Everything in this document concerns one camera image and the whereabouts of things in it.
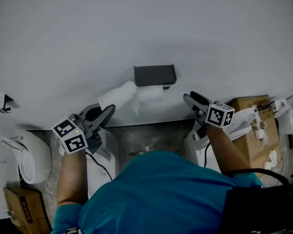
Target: paper towel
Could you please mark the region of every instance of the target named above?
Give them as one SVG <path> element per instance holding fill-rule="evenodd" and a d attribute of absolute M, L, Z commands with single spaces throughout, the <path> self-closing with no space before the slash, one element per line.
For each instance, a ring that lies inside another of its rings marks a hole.
<path fill-rule="evenodd" d="M 264 162 L 264 169 L 271 170 L 271 168 L 272 168 L 272 163 L 271 162 Z"/>
<path fill-rule="evenodd" d="M 114 88 L 100 96 L 99 105 L 104 110 L 114 104 L 117 111 L 131 99 L 131 108 L 138 115 L 140 102 L 161 101 L 163 99 L 163 86 L 137 87 L 135 83 L 128 81 L 123 86 Z"/>
<path fill-rule="evenodd" d="M 132 99 L 131 108 L 138 115 L 140 102 L 161 101 L 163 99 L 163 86 L 139 87 L 137 94 Z"/>
<path fill-rule="evenodd" d="M 114 88 L 104 95 L 99 97 L 99 105 L 102 110 L 110 105 L 115 105 L 115 110 L 119 110 L 128 101 L 130 101 L 133 96 L 137 93 L 137 86 L 132 81 L 126 82 L 123 86 L 119 88 Z"/>
<path fill-rule="evenodd" d="M 270 162 L 272 163 L 272 167 L 275 167 L 277 165 L 277 152 L 275 150 L 271 150 L 268 156 Z"/>

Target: black strap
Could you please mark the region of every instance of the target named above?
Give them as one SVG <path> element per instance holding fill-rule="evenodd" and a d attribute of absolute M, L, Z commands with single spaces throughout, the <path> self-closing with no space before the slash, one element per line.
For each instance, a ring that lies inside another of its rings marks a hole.
<path fill-rule="evenodd" d="M 243 174 L 243 173 L 260 173 L 260 174 L 267 174 L 276 179 L 278 179 L 282 184 L 285 186 L 290 186 L 289 181 L 284 176 L 277 174 L 273 171 L 262 169 L 262 168 L 251 168 L 251 169 L 240 169 L 240 170 L 233 170 L 226 173 L 226 175 L 234 175 L 234 174 Z"/>

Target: person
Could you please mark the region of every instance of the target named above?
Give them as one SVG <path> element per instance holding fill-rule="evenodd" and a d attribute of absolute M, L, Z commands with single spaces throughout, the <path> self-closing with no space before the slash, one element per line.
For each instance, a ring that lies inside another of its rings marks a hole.
<path fill-rule="evenodd" d="M 85 151 L 65 153 L 52 233 L 73 227 L 83 234 L 216 233 L 227 190 L 261 182 L 254 173 L 224 175 L 251 166 L 222 129 L 208 126 L 207 135 L 223 174 L 153 151 L 134 158 L 90 199 Z"/>

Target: teal shirt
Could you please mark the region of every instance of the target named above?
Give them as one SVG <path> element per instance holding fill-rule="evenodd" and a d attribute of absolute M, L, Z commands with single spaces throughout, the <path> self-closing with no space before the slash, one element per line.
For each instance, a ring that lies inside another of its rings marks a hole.
<path fill-rule="evenodd" d="M 77 226 L 84 234 L 216 233 L 227 190 L 255 185 L 255 174 L 229 178 L 154 151 L 134 158 L 85 205 L 60 206 L 52 233 Z"/>

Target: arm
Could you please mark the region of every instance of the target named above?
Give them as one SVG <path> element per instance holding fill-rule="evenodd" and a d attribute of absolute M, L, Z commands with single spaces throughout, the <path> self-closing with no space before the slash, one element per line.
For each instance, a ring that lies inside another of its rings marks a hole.
<path fill-rule="evenodd" d="M 58 206 L 85 204 L 88 200 L 87 162 L 85 150 L 65 152 L 58 183 Z"/>
<path fill-rule="evenodd" d="M 221 173 L 239 169 L 250 169 L 251 165 L 220 128 L 209 125 L 207 129 L 211 146 Z"/>

